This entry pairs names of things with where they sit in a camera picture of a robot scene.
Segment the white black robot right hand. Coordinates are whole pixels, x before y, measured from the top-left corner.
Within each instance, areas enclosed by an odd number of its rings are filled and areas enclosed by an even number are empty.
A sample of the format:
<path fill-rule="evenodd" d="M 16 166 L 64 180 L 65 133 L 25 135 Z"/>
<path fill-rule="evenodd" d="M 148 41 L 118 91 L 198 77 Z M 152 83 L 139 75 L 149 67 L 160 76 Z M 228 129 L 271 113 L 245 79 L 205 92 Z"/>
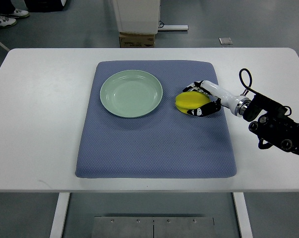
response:
<path fill-rule="evenodd" d="M 207 95 L 211 102 L 192 111 L 187 111 L 188 115 L 206 117 L 218 112 L 222 107 L 228 108 L 231 113 L 241 117 L 251 102 L 245 94 L 235 96 L 219 85 L 208 80 L 196 81 L 188 85 L 182 92 L 197 91 Z"/>

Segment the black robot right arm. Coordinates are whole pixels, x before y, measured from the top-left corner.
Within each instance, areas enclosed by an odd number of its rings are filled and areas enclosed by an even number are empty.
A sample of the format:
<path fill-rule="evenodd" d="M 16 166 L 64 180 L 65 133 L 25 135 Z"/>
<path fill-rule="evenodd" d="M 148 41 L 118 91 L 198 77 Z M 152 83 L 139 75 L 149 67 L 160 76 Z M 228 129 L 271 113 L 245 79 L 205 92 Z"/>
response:
<path fill-rule="evenodd" d="M 250 122 L 249 131 L 257 135 L 259 149 L 275 146 L 299 155 L 299 123 L 292 120 L 287 111 L 291 111 L 289 106 L 255 94 L 242 117 Z"/>

